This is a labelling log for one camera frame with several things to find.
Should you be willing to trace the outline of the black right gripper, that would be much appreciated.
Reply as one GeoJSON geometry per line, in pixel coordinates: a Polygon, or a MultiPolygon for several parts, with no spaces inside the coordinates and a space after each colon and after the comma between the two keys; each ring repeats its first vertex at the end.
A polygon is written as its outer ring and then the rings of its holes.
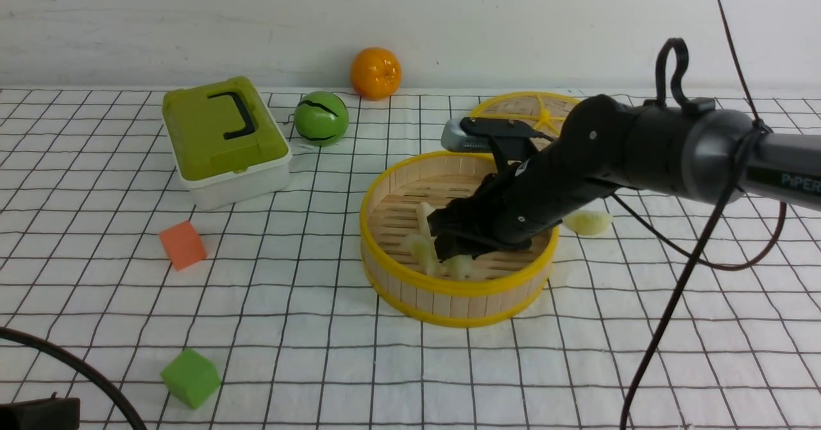
{"type": "Polygon", "coordinates": [[[597,167],[573,160],[569,144],[554,141],[525,162],[485,176],[471,196],[428,215],[437,258],[530,248],[537,234],[615,193],[616,184],[601,179],[597,167]]]}

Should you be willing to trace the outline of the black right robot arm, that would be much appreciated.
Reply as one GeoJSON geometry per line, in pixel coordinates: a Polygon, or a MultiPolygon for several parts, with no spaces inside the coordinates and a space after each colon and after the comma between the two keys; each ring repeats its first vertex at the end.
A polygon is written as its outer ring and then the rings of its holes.
{"type": "Polygon", "coordinates": [[[469,197],[428,216],[440,260],[525,250],[537,234],[621,188],[716,204],[728,185],[819,210],[819,135],[772,133],[709,100],[631,107],[609,96],[575,105],[560,134],[519,120],[464,117],[446,124],[451,152],[490,153],[496,173],[469,197]]]}

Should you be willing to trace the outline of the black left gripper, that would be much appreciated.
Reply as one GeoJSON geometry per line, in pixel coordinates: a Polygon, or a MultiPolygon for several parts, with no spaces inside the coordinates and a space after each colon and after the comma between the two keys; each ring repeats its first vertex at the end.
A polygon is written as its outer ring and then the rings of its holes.
{"type": "Polygon", "coordinates": [[[2,429],[78,429],[80,399],[52,395],[39,400],[2,404],[2,429]]]}

